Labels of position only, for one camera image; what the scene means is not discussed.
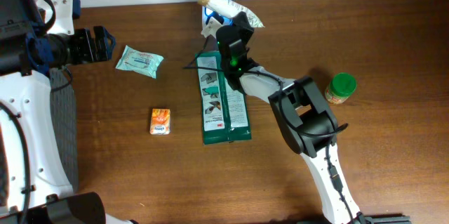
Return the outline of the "light green wipes packet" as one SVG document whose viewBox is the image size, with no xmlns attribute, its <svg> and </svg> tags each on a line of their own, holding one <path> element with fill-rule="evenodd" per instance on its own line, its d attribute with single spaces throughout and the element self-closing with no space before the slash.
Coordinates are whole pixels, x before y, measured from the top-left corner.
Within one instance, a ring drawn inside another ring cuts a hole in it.
<svg viewBox="0 0 449 224">
<path fill-rule="evenodd" d="M 155 79 L 156 72 L 162 61 L 163 57 L 161 55 L 137 51 L 130 46 L 126 46 L 116 65 L 116 69 L 136 72 Z"/>
</svg>

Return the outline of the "white tube gold cap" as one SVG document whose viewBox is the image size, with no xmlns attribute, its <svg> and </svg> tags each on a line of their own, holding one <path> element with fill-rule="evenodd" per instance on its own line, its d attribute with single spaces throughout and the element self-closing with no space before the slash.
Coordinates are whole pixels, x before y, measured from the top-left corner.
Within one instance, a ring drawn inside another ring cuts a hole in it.
<svg viewBox="0 0 449 224">
<path fill-rule="evenodd" d="M 234 18 L 238 13 L 244 12 L 248 18 L 251 27 L 264 27 L 262 21 L 252 12 L 249 8 L 236 3 L 235 1 L 229 0 L 228 2 L 217 1 L 212 3 L 213 6 L 217 6 L 217 10 L 222 10 L 221 14 Z"/>
</svg>

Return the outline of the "orange tissue pack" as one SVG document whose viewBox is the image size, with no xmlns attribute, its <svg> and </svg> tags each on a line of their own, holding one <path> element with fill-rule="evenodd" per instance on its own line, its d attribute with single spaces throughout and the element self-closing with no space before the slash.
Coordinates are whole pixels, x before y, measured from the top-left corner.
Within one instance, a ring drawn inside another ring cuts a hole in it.
<svg viewBox="0 0 449 224">
<path fill-rule="evenodd" d="M 170 119 L 169 109 L 154 108 L 152 110 L 149 132 L 152 135 L 168 135 L 170 133 Z"/>
</svg>

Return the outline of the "green lid glass jar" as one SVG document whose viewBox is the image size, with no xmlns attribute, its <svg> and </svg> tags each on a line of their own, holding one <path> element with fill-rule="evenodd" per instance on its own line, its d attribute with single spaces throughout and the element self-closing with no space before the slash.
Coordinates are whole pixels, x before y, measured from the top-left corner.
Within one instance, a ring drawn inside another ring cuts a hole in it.
<svg viewBox="0 0 449 224">
<path fill-rule="evenodd" d="M 356 79 L 346 72 L 336 74 L 326 87 L 325 99 L 333 104 L 346 101 L 356 90 Z"/>
</svg>

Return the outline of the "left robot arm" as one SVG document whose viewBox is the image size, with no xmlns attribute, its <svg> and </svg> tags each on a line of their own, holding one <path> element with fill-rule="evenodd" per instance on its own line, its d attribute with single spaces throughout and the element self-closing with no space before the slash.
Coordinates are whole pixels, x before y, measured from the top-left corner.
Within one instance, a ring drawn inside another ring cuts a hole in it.
<svg viewBox="0 0 449 224">
<path fill-rule="evenodd" d="M 80 0 L 1 0 L 1 222 L 116 223 L 78 194 L 72 65 L 111 59 L 102 26 L 74 28 Z"/>
</svg>

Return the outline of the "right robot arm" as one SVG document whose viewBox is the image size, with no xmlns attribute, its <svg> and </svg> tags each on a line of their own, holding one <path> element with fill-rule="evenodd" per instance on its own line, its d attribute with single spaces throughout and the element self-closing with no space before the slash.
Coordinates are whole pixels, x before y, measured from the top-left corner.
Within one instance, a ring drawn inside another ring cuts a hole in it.
<svg viewBox="0 0 449 224">
<path fill-rule="evenodd" d="M 328 223 L 410 223 L 408 216 L 366 216 L 349 191 L 337 153 L 339 124 L 311 77 L 285 79 L 265 70 L 248 57 L 253 35 L 244 12 L 218 29 L 221 69 L 235 91 L 269 103 L 288 147 L 308 166 L 319 192 Z"/>
</svg>

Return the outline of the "green 3M glove package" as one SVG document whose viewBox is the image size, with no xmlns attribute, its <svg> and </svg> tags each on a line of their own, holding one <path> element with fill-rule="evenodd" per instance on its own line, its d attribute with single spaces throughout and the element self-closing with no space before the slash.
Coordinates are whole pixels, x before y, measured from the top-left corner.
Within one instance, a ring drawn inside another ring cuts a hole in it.
<svg viewBox="0 0 449 224">
<path fill-rule="evenodd" d="M 202 53 L 196 59 L 205 145 L 252 138 L 246 98 L 229 86 L 220 71 L 220 62 L 221 55 L 217 51 Z"/>
</svg>

